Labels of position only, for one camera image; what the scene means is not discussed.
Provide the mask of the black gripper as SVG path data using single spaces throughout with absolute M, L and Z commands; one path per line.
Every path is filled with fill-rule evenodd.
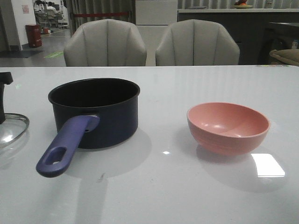
M 0 73 L 0 124 L 5 121 L 5 113 L 3 106 L 3 95 L 4 95 L 4 84 L 11 84 L 13 82 L 11 72 L 1 72 Z

